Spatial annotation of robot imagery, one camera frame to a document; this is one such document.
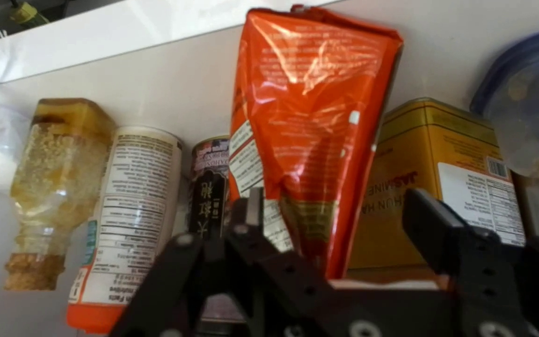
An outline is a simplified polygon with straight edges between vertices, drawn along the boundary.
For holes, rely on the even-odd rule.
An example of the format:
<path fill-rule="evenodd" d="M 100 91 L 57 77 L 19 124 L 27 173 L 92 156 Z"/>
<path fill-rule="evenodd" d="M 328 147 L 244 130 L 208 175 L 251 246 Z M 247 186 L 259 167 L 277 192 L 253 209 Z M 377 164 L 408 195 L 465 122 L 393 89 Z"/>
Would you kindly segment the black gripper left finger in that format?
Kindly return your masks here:
<path fill-rule="evenodd" d="M 154 263 L 111 337 L 195 337 L 206 302 L 227 295 L 253 337 L 332 337 L 322 306 L 332 287 L 298 253 L 264 237 L 264 190 L 221 238 L 182 235 Z"/>

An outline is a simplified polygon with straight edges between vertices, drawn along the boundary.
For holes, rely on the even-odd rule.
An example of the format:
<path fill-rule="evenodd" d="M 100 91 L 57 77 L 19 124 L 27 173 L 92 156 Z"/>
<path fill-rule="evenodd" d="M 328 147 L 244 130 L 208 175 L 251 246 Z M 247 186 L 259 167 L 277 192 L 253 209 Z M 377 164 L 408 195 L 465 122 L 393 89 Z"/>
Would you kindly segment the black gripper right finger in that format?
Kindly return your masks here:
<path fill-rule="evenodd" d="M 539 337 L 539 237 L 517 248 L 408 190 L 403 229 L 437 274 L 455 282 L 465 337 Z"/>

